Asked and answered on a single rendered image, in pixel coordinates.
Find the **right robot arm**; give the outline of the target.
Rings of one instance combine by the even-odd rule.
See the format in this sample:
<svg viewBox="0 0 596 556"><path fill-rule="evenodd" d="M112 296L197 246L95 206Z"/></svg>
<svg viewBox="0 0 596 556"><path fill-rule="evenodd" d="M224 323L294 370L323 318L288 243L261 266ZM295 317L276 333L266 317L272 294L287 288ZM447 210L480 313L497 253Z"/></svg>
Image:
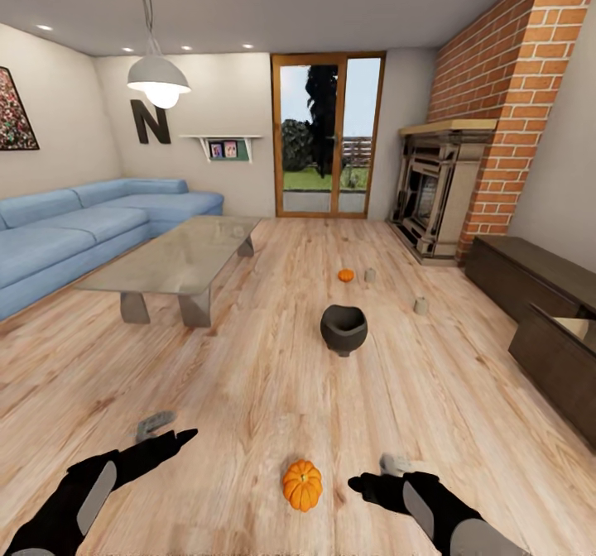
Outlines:
<svg viewBox="0 0 596 556"><path fill-rule="evenodd" d="M531 556L443 488L440 479L415 471L409 458L383 451L380 476L348 479L363 500L411 516L441 556Z"/></svg>

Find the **cauldron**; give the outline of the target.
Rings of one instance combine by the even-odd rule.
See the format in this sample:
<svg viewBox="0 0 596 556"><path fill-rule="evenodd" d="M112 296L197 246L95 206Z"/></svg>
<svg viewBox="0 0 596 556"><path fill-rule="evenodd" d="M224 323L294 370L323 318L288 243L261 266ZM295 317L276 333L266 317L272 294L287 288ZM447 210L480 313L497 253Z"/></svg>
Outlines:
<svg viewBox="0 0 596 556"><path fill-rule="evenodd" d="M340 357L349 357L366 340L368 322L358 307L331 305L324 311L320 331L328 348L335 350Z"/></svg>

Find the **pumpkin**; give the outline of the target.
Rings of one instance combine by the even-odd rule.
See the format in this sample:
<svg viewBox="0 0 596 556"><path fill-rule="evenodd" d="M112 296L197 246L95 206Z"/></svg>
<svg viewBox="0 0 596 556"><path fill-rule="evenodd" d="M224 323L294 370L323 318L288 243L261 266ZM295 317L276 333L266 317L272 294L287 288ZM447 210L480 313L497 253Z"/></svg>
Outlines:
<svg viewBox="0 0 596 556"><path fill-rule="evenodd" d="M354 278L354 273L353 271L349 271L348 269L346 269L345 271L341 271L339 273L339 279L342 282L347 282L347 281L351 281Z"/></svg>
<svg viewBox="0 0 596 556"><path fill-rule="evenodd" d="M315 507L323 493L321 473L311 462L291 464L283 477L283 496L296 510L307 512Z"/></svg>

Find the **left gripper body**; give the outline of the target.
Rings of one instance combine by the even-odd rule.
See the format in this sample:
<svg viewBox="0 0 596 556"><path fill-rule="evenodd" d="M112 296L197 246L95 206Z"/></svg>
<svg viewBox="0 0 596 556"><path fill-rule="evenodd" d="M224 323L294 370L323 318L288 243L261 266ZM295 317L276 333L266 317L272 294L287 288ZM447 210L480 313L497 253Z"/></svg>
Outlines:
<svg viewBox="0 0 596 556"><path fill-rule="evenodd" d="M144 476L147 472L158 467L160 463L173 458L178 453L174 431L153 439L148 439L143 443L130 447L130 449L137 451L140 457L140 470L135 479Z"/></svg>

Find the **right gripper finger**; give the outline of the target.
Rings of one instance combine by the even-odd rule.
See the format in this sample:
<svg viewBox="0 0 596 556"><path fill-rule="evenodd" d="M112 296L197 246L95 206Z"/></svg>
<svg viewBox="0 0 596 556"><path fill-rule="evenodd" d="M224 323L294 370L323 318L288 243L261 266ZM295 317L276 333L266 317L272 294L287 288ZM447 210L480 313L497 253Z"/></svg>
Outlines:
<svg viewBox="0 0 596 556"><path fill-rule="evenodd" d="M363 484L361 483L363 476L364 473L361 477L352 477L348 479L348 485L357 493L363 493Z"/></svg>

